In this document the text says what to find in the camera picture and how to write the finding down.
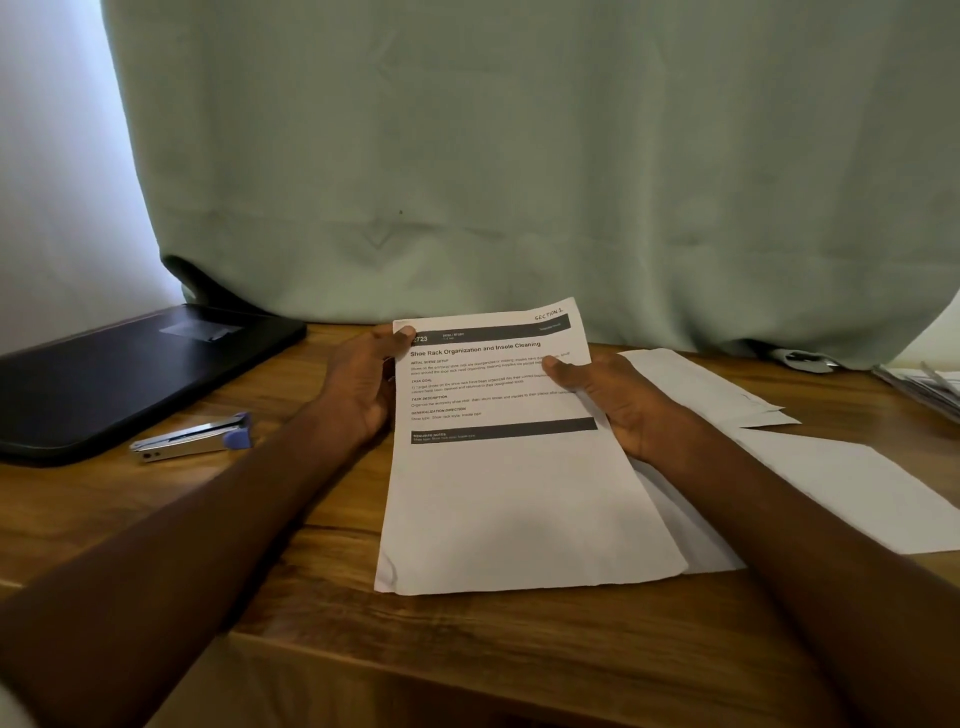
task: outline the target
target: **wood grain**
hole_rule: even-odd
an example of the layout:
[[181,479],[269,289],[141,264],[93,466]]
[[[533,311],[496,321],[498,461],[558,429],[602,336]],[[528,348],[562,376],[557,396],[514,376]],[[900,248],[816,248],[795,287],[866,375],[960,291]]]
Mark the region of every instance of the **wood grain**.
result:
[[[319,392],[331,348],[358,330],[313,326],[305,341],[145,434],[247,410],[256,437],[266,436]],[[870,445],[960,505],[960,426],[874,377],[693,358],[804,423],[780,430]],[[468,706],[471,720],[485,725],[497,724],[491,716],[650,728],[847,724],[832,686],[746,571],[635,586],[375,594],[392,446],[388,437],[368,451],[306,516],[233,628],[234,662],[224,674],[252,681],[265,705],[292,699],[278,676],[307,686],[297,693],[300,707],[283,708],[278,724],[428,724],[410,718],[413,703],[423,715]],[[56,470],[0,466],[0,582],[28,582],[235,457],[142,466],[118,448]],[[960,583],[960,553],[919,561]],[[190,694],[184,686],[180,693]],[[360,696],[348,700],[353,708],[345,697],[337,703],[331,686]],[[444,714],[447,724],[468,724],[455,713]]]

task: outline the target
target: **dark header bar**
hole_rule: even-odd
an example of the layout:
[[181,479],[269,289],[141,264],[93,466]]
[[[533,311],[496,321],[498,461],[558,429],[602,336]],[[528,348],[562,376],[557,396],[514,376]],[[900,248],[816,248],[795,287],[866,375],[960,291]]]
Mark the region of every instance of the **dark header bar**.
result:
[[471,344],[475,341],[498,341],[501,339],[530,339],[548,336],[570,328],[567,314],[534,324],[514,324],[505,327],[450,328],[446,331],[418,331],[413,346],[430,347],[437,344]]
[[560,432],[583,432],[596,428],[597,423],[592,417],[583,417],[578,420],[550,420],[542,423],[431,429],[412,432],[410,434],[410,444],[426,445],[428,443],[463,443],[470,440],[498,440],[504,437],[529,437],[531,435],[556,435]]

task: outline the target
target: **white wall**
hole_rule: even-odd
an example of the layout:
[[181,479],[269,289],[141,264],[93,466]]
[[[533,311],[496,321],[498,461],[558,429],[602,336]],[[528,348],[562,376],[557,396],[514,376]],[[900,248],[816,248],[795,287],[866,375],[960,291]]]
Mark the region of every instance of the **white wall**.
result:
[[98,0],[0,0],[0,353],[182,301]]
[[960,293],[893,363],[898,367],[916,368],[921,361],[934,369],[960,371]]

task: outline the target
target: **white paper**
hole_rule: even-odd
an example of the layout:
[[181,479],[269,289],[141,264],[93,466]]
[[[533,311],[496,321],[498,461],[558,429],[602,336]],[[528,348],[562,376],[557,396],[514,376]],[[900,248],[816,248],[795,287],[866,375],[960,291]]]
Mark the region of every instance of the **white paper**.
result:
[[[930,384],[933,384],[934,381],[929,376],[926,375],[926,372],[923,369],[887,369],[890,374],[898,376],[901,379],[905,379],[908,376],[914,379],[922,379]],[[960,384],[960,372],[938,372],[940,376],[946,379],[950,384]]]
[[638,460],[630,462],[637,479],[654,501],[660,517],[684,555],[687,562],[684,573],[745,568],[746,565],[724,538],[656,468]]
[[[590,361],[573,299],[394,327],[408,324],[418,338],[396,364],[396,443],[377,591],[622,584],[684,571],[606,417],[540,367],[547,354]],[[477,330],[516,326],[541,330]],[[504,436],[504,427],[543,431],[557,421],[582,428]],[[499,436],[474,439],[492,433]]]
[[960,510],[873,448],[777,432],[728,434],[780,477],[897,553],[960,549]]
[[634,368],[671,400],[724,427],[794,425],[782,407],[763,400],[669,349],[623,352]]

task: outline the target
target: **black laptop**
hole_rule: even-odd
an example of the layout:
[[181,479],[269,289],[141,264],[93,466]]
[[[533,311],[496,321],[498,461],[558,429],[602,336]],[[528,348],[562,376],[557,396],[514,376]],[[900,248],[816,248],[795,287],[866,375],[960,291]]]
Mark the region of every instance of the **black laptop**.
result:
[[186,304],[0,357],[0,458],[83,460],[305,333],[300,321]]

